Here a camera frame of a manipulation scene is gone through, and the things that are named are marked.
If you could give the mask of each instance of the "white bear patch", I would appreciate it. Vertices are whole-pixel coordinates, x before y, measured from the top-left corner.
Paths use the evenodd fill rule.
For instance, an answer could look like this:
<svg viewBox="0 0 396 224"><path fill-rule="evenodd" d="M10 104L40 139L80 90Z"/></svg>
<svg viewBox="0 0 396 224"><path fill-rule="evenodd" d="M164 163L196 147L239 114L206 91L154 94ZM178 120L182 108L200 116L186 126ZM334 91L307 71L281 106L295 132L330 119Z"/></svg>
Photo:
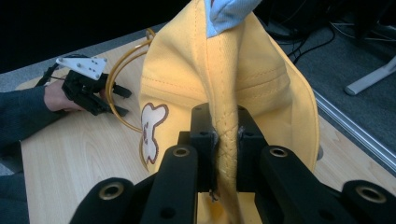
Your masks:
<svg viewBox="0 0 396 224"><path fill-rule="evenodd" d="M158 156L158 144L155 140L155 129L168 117L168 106L159 105L155 107L148 103L142 110L143 130L143 158L146 163L154 162Z"/></svg>

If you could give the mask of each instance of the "dark sleeve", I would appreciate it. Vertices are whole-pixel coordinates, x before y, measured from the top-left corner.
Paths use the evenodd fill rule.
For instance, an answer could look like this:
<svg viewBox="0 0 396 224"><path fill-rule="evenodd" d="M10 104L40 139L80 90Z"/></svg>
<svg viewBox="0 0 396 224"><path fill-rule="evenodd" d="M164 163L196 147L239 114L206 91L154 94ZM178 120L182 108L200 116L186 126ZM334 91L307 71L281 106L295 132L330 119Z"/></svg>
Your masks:
<svg viewBox="0 0 396 224"><path fill-rule="evenodd" d="M48 110L44 89L0 92L0 149L26 139L66 114Z"/></svg>

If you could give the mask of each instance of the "wooden table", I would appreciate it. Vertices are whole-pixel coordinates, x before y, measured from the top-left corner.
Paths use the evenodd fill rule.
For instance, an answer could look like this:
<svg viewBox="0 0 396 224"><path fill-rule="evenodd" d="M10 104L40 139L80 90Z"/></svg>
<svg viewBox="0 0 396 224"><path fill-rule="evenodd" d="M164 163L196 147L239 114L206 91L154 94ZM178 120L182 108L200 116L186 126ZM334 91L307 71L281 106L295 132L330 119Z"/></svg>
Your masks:
<svg viewBox="0 0 396 224"><path fill-rule="evenodd" d="M98 55L108 59L105 72L140 42ZM144 56L130 63L116 80L134 92L129 99L115 97L115 102L130 110L125 118L136 126L140 126L137 94L143 60ZM66 74L62 69L55 76ZM24 83L19 89L36 82ZM340 190L348 180L365 179L396 194L396 179L322 118L320 130L324 157L318 161L315 176L321 182ZM139 138L140 133L125 127L112 114L95 117L77 112L22 141L31 223L68 223L79 203L101 180L115 176L138 183L146 178L149 174L140 161Z"/></svg>

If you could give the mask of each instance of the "yellow bag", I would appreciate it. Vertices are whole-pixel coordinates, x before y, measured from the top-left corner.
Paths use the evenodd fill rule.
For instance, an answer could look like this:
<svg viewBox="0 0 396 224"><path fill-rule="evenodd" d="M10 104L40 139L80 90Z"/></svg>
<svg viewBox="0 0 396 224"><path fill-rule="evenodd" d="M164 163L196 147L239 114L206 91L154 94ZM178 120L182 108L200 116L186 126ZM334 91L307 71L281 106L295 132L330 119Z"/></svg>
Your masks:
<svg viewBox="0 0 396 224"><path fill-rule="evenodd" d="M192 108L203 103L219 135L219 201L199 195L198 223L260 223L253 194L236 192L237 106L249 111L270 145L290 148L313 171L319 139L314 94L253 13L208 38L205 3L192 0L155 35L144 62L141 153L152 174L178 133L190 129Z"/></svg>

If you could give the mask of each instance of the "human hand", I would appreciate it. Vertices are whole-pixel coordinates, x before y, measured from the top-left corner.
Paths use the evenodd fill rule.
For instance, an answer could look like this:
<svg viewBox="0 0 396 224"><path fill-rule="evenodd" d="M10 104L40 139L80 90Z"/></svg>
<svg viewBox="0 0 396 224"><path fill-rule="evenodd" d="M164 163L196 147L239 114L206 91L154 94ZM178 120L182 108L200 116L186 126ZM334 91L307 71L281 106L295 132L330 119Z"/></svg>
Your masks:
<svg viewBox="0 0 396 224"><path fill-rule="evenodd" d="M73 101L70 101L62 90L64 80L56 80L45 88L44 103L50 111L78 111L85 110Z"/></svg>

